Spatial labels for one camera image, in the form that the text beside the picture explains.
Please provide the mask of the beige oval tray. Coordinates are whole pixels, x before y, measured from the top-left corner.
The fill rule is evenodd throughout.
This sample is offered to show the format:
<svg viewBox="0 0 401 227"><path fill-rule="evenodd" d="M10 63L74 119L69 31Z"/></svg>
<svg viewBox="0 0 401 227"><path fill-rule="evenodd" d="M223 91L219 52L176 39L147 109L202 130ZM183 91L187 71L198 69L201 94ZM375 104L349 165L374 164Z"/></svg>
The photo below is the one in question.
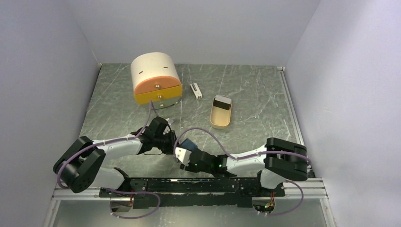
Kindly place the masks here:
<svg viewBox="0 0 401 227"><path fill-rule="evenodd" d="M209 118L212 127L216 129L227 128L231 122L231 112L232 106L230 110L225 110L212 105Z"/></svg>

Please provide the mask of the stack of credit cards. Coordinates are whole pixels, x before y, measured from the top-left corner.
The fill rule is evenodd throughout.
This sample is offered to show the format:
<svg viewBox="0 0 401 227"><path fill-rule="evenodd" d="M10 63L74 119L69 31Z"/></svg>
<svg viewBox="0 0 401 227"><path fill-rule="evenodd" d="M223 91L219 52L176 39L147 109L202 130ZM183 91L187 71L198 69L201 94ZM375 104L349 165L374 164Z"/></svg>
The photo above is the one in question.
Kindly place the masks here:
<svg viewBox="0 0 401 227"><path fill-rule="evenodd" d="M230 110L232 106L232 100L227 96L216 95L213 99L213 106L225 110Z"/></svg>

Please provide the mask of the blue leather card holder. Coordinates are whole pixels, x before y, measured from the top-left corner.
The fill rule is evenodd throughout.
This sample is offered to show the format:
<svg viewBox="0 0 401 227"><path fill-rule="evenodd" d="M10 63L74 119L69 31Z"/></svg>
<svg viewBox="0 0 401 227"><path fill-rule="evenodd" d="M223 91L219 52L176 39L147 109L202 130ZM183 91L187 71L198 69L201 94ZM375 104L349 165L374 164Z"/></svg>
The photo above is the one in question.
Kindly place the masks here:
<svg viewBox="0 0 401 227"><path fill-rule="evenodd" d="M180 147L180 148L183 148L183 149L185 149L185 150L191 151L191 152L195 151L195 150L198 148L198 146L197 146L195 143L193 143L189 138L186 138L186 139L180 144L179 147Z"/></svg>

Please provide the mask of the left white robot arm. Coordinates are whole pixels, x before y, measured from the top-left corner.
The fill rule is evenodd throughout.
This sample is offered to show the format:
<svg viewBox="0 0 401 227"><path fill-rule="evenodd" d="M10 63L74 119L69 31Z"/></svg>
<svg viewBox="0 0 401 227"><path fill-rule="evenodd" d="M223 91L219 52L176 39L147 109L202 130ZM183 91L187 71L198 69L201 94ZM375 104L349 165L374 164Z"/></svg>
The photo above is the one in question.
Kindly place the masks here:
<svg viewBox="0 0 401 227"><path fill-rule="evenodd" d="M125 156L141 155L153 148L171 155L177 137L168 121L155 117L149 124L124 137L110 140L76 139L56 161L53 172L63 182L63 188L80 193L89 187L112 189L123 197L132 191L131 178L119 167L105 163Z"/></svg>

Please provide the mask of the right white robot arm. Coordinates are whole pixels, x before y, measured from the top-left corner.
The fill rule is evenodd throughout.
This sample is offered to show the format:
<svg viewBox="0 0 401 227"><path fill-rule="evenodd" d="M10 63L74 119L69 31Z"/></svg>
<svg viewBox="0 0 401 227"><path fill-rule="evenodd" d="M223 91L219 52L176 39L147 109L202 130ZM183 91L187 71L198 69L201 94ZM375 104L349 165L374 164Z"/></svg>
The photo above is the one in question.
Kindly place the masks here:
<svg viewBox="0 0 401 227"><path fill-rule="evenodd" d="M268 138L259 148L230 155L209 154L186 139L174 148L174 156L181 169L214 177L237 177L249 171L256 172L259 180L255 190L261 196L268 195L285 180L307 180L310 164L305 146L274 137Z"/></svg>

